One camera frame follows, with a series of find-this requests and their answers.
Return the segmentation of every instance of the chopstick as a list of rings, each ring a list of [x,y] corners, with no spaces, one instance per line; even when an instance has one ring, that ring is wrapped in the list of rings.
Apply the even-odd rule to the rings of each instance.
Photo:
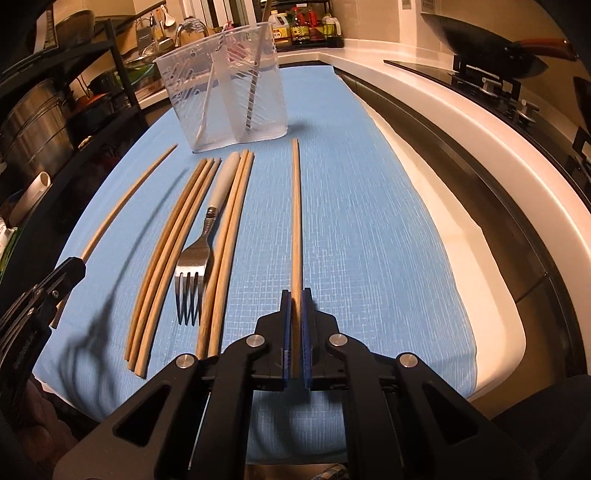
[[[163,232],[163,236],[165,236],[164,241],[164,248],[160,255],[152,255],[152,260],[156,261],[156,267],[154,268],[154,273],[150,278],[150,284],[148,286],[148,290],[142,302],[142,307],[139,313],[139,318],[137,324],[135,326],[135,332],[133,335],[133,340],[131,344],[131,351],[129,353],[129,365],[128,368],[130,370],[135,369],[135,364],[138,359],[140,346],[142,343],[142,338],[144,336],[146,324],[148,321],[148,316],[150,314],[150,310],[152,308],[152,303],[155,300],[156,292],[159,288],[159,285],[163,281],[163,275],[166,270],[168,261],[171,258],[175,242],[179,235],[181,234],[182,228],[184,226],[185,220],[189,215],[189,211],[193,204],[195,203],[195,199],[199,194],[199,191],[207,177],[209,170],[213,165],[213,160],[207,160],[205,167],[201,170],[197,180],[192,185],[189,195],[187,196],[186,201],[183,203],[181,211],[177,218],[174,220],[174,224],[170,232]]]
[[[195,185],[195,182],[199,178],[199,175],[201,174],[201,172],[205,168],[206,164],[207,164],[207,160],[204,158],[204,159],[202,159],[202,161],[200,161],[197,164],[197,167],[195,167],[195,170],[193,170],[193,174],[189,177],[189,180],[187,181],[187,184],[185,185],[183,191],[181,192],[181,195],[178,198],[177,203],[174,205],[173,211],[170,213],[170,216],[168,217],[168,221],[166,222],[166,225],[164,225],[164,229],[162,230],[162,234],[160,235],[160,239],[158,240],[158,243],[156,244],[156,247],[154,248],[154,252],[152,253],[152,258],[151,258],[150,263],[148,264],[148,268],[146,269],[146,272],[144,274],[144,279],[142,281],[141,287],[139,288],[138,296],[135,301],[134,312],[131,316],[131,324],[129,325],[129,333],[127,336],[127,343],[125,345],[125,353],[124,353],[124,358],[126,360],[129,360],[129,357],[131,355],[131,348],[133,345],[134,335],[135,335],[135,331],[136,331],[136,328],[138,325],[139,316],[140,316],[140,313],[142,312],[142,306],[145,303],[146,295],[148,293],[148,287],[150,286],[150,282],[152,281],[152,277],[154,276],[154,270],[156,269],[156,264],[157,264],[158,260],[162,257],[162,251],[164,249],[164,245],[166,244],[168,238],[170,237],[170,232],[173,229],[174,223],[177,221],[177,218],[181,212],[181,209],[183,208],[183,206],[187,202],[187,198],[189,196],[189,193],[191,193],[191,190],[192,190],[193,186]]]
[[[148,167],[148,169],[144,173],[142,173],[142,176],[136,180],[136,182],[129,188],[129,190],[125,193],[125,195],[123,195],[123,197],[121,197],[121,199],[119,200],[117,205],[115,205],[115,207],[113,207],[111,212],[107,215],[107,218],[105,218],[103,223],[100,225],[98,230],[95,232],[92,239],[90,239],[90,242],[86,246],[85,250],[82,252],[82,255],[80,256],[80,258],[84,261],[84,263],[88,262],[88,259],[92,255],[92,252],[95,250],[96,246],[99,244],[100,239],[103,237],[103,235],[105,234],[107,229],[111,226],[111,224],[113,223],[113,220],[115,220],[115,217],[117,215],[119,215],[121,210],[123,210],[123,207],[125,206],[125,204],[127,204],[129,199],[134,195],[135,192],[138,191],[138,189],[143,185],[143,183],[146,181],[146,179],[150,175],[152,175],[152,172],[154,170],[156,170],[156,168],[164,161],[164,159],[166,157],[168,157],[173,152],[173,150],[177,147],[178,147],[178,144],[175,143],[166,152],[164,152],[154,163],[152,163]],[[70,297],[70,295],[68,294],[58,305],[56,315],[53,317],[53,320],[50,323],[51,327],[57,328],[58,323],[60,323],[61,314],[64,311],[64,308],[66,306],[66,302],[68,301],[69,297]]]
[[[291,241],[291,298],[293,311],[291,314],[291,351],[292,358],[299,358],[300,325],[301,325],[301,295],[303,290],[302,268],[302,234],[301,234],[301,170],[300,144],[297,138],[291,141],[293,151],[293,219]],[[297,377],[300,365],[291,363],[291,374]]]
[[[193,226],[195,216],[197,215],[197,212],[199,211],[199,208],[203,203],[203,199],[205,198],[205,195],[209,190],[209,186],[212,184],[213,177],[216,174],[219,164],[220,160],[215,160],[211,168],[209,168],[209,172],[207,174],[207,177],[205,178],[205,181],[199,189],[199,194],[197,195],[197,198],[190,204],[189,212],[184,220],[183,227],[181,228],[179,235],[176,238],[174,248],[171,254],[167,257],[166,268],[162,275],[162,279],[160,280],[158,291],[156,292],[156,297],[150,310],[148,324],[146,325],[144,336],[142,338],[141,348],[139,350],[139,356],[134,370],[135,374],[139,377],[145,378],[146,376],[146,371],[148,368],[148,358],[150,356],[150,349],[154,341],[156,327],[158,326],[160,311],[162,309],[166,293],[168,292],[168,286],[170,285],[170,280],[173,276],[178,256],[181,254],[181,251],[183,250],[184,244],[187,240],[187,236],[189,235],[189,230]]]
[[[212,326],[213,304],[216,295],[217,278],[220,273],[220,266],[222,265],[222,256],[224,246],[226,244],[226,236],[228,235],[228,229],[230,227],[232,209],[235,204],[236,194],[238,193],[238,187],[247,157],[248,150],[243,150],[240,155],[240,163],[238,164],[236,175],[234,177],[234,181],[232,182],[232,187],[230,188],[230,193],[228,194],[228,201],[226,202],[224,213],[220,220],[219,228],[217,229],[216,242],[213,247],[212,270],[209,273],[209,278],[207,279],[207,285],[202,299],[201,313],[199,316],[199,334],[197,337],[196,350],[196,355],[199,359],[204,359],[207,357],[207,347],[209,344],[209,335]]]
[[[228,297],[228,285],[230,282],[232,261],[234,259],[234,249],[238,237],[238,225],[240,224],[242,206],[244,205],[246,187],[251,174],[253,159],[254,153],[249,152],[243,171],[241,172],[240,184],[236,194],[236,202],[232,208],[232,216],[230,217],[228,235],[223,249],[220,273],[217,279],[216,296],[213,302],[212,331],[209,337],[209,347],[207,349],[208,356],[217,355],[219,353],[220,343],[222,341],[223,317],[226,310],[226,299]]]

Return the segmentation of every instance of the white handle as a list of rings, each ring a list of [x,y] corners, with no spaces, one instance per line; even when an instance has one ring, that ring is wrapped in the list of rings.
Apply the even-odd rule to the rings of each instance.
[[[209,202],[210,207],[221,210],[223,203],[226,201],[236,170],[240,163],[240,154],[238,152],[230,153],[230,156],[222,162],[220,173],[217,174],[216,183],[213,185],[212,197]]]

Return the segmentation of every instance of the clear plastic container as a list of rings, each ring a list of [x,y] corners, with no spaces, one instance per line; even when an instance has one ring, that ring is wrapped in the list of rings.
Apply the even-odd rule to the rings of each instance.
[[[268,22],[227,30],[156,59],[194,152],[287,133],[287,111]]]

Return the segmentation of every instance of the label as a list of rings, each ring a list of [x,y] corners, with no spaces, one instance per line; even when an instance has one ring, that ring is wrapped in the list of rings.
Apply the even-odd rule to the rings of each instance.
[[[310,29],[308,27],[291,27],[292,37],[309,37]]]

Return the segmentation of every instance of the blue cloth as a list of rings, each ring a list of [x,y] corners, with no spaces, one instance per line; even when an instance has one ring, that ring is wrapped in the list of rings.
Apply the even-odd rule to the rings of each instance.
[[[291,138],[300,140],[304,286],[342,332],[374,352],[413,351],[464,396],[474,391],[476,345],[441,239],[402,165],[331,67],[281,71],[288,135],[249,145],[255,162],[232,267],[223,347],[279,308],[290,287]],[[123,350],[138,286],[194,155],[173,111],[131,148],[82,215],[61,259],[80,255],[105,216],[170,145],[179,147],[138,190],[100,241],[35,374],[76,407],[103,419],[144,380]],[[207,153],[225,158],[232,150]],[[190,232],[202,228],[204,203]],[[197,328],[179,326],[174,287],[164,303],[148,378],[193,352]],[[339,393],[256,393],[248,458],[322,462],[343,458]]]

